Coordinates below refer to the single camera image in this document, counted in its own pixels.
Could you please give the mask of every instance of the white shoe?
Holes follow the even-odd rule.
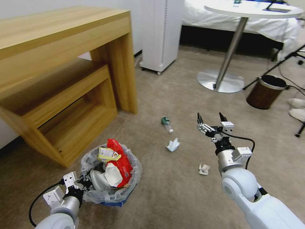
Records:
[[[299,109],[305,108],[305,100],[302,99],[297,99],[297,98],[289,99],[288,103],[295,108],[299,108]]]
[[[305,109],[291,109],[288,112],[292,117],[300,121],[305,121]]]

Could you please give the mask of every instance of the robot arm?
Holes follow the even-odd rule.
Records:
[[[221,126],[210,127],[198,113],[197,128],[215,143],[222,189],[244,212],[248,224],[253,229],[305,229],[285,204],[269,195],[255,176],[243,168],[252,152],[248,147],[235,149],[231,145],[225,133],[231,133],[234,125],[221,113],[220,118]]]
[[[79,225],[77,215],[82,205],[84,186],[76,183],[76,179],[75,172],[63,176],[66,194],[56,186],[43,195],[44,200],[51,207],[51,213],[36,226],[37,229],[77,229]]]

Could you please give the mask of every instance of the brown wastebasket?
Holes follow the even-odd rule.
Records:
[[[287,87],[285,80],[272,75],[264,75],[247,97],[247,103],[257,109],[267,110],[273,101]]]

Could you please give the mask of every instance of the tripod stand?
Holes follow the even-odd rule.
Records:
[[[277,63],[276,65],[274,65],[274,67],[272,67],[271,69],[269,69],[268,71],[266,71],[263,75],[268,74],[268,73],[271,72],[273,69],[275,69],[276,67],[278,67],[279,65],[281,65],[282,63],[284,63],[286,60],[288,60],[290,57],[297,57],[297,56],[298,56],[298,57],[301,57],[301,58],[305,59],[305,56],[302,56],[302,55],[299,54],[299,52],[305,52],[304,50],[302,50],[302,48],[304,48],[304,47],[305,47],[305,45],[303,45],[302,47],[298,48],[298,49],[295,50],[294,52],[288,54],[282,61],[280,61],[279,63]],[[303,63],[302,60],[299,60],[299,61],[298,61],[298,64],[299,64],[299,65],[301,65],[302,63]],[[251,86],[251,85],[254,84],[256,81],[258,81],[259,78],[260,78],[260,77],[257,77],[253,82],[251,82],[250,84],[248,84],[247,86],[245,86],[245,87],[243,88],[243,90],[246,90],[249,86]],[[304,128],[305,128],[305,122],[302,122],[302,123],[303,123],[302,127],[300,128],[300,130],[298,131],[298,133],[295,135],[296,137],[300,137],[302,131],[303,131]]]

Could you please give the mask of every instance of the plastic trash bag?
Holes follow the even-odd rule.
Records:
[[[120,145],[122,146],[123,151],[127,155],[130,165],[132,166],[132,176],[128,182],[128,185],[126,185],[124,188],[105,191],[95,190],[94,187],[91,187],[89,191],[84,192],[83,199],[85,201],[94,202],[96,204],[122,206],[137,183],[140,181],[142,173],[142,165],[140,161],[125,145]],[[83,156],[80,162],[82,176],[87,175],[90,170],[94,169],[101,163],[101,161],[98,160],[99,147],[107,148],[107,144],[100,145]]]

